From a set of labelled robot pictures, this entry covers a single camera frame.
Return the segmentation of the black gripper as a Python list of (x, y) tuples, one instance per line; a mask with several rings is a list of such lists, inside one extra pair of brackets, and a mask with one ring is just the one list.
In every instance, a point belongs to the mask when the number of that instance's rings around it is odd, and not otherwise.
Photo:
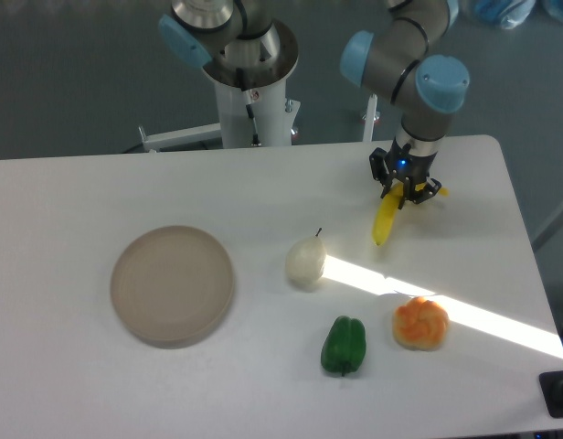
[(388, 151), (376, 148), (369, 164), (373, 178), (381, 184), (380, 197), (387, 195), (395, 182), (402, 183), (397, 186), (398, 209), (407, 202), (421, 204), (441, 193), (441, 182), (428, 178), (436, 154), (431, 150), (422, 153), (411, 141), (394, 140)]

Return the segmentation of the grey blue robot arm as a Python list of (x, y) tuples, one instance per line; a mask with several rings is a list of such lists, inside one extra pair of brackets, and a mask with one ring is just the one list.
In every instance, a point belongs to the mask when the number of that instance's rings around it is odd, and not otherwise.
[[(388, 30), (360, 31), (346, 43), (341, 74), (402, 112), (389, 149), (369, 157), (385, 193), (401, 185), (403, 202), (420, 204), (441, 190), (430, 167), (470, 83), (465, 66), (430, 47), (454, 23), (454, 1), (389, 1)], [(174, 1), (158, 23), (166, 46), (202, 70), (218, 97), (222, 144), (288, 145), (294, 113), (285, 97), (299, 49), (267, 1)]]

